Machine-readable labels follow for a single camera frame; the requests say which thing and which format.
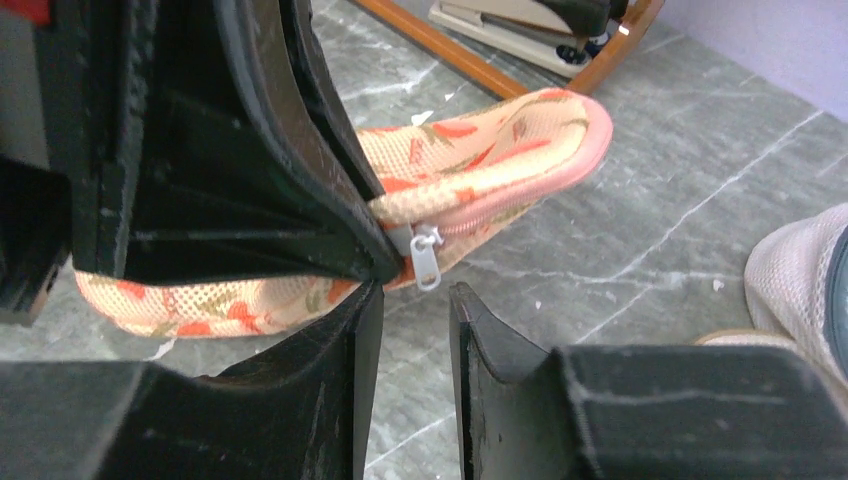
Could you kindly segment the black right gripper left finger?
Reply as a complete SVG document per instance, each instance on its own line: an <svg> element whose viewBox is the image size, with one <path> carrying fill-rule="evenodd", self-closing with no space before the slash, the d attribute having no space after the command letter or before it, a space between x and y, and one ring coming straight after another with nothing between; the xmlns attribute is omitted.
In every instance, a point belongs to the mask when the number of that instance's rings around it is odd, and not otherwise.
<svg viewBox="0 0 848 480"><path fill-rule="evenodd" d="M152 362L5 362L5 479L359 479L381 287L214 377Z"/></svg>

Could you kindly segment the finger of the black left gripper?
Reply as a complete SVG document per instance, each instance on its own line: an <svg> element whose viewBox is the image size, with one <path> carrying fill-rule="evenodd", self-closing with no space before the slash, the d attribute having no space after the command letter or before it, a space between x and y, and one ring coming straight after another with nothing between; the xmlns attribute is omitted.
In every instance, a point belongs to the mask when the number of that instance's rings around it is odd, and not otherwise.
<svg viewBox="0 0 848 480"><path fill-rule="evenodd" d="M155 1L152 89L123 277L385 283L397 249L310 119L279 1Z"/></svg>
<svg viewBox="0 0 848 480"><path fill-rule="evenodd" d="M279 0L281 22L295 80L312 122L366 201L385 193L332 81L313 29L312 2Z"/></svg>

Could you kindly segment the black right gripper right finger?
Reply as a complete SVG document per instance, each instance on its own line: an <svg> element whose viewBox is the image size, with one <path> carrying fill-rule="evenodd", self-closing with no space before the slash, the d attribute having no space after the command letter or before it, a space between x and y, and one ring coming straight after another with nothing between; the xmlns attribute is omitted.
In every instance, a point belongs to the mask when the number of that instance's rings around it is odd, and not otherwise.
<svg viewBox="0 0 848 480"><path fill-rule="evenodd" d="M847 423L773 347L544 350L464 283L450 295L466 479L843 479Z"/></svg>

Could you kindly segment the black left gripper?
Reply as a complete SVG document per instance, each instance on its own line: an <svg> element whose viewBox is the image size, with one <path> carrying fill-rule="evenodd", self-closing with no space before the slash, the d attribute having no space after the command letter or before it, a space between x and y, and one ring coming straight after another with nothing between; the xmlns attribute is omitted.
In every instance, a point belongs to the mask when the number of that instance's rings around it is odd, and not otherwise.
<svg viewBox="0 0 848 480"><path fill-rule="evenodd" d="M29 325L67 259L121 278L159 5L1 5L1 320Z"/></svg>

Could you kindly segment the floral peach laundry bag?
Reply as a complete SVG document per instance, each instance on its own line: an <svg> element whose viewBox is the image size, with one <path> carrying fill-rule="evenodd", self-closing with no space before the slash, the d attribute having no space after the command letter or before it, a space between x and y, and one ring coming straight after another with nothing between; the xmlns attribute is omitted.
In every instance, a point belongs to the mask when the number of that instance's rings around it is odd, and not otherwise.
<svg viewBox="0 0 848 480"><path fill-rule="evenodd" d="M363 129L384 194L369 204L404 258L390 289L435 289L461 259L539 199L584 180L613 124L595 100L546 88L447 120ZM77 272L83 298L135 335L220 338L305 326L355 290L349 280L290 276L159 287Z"/></svg>

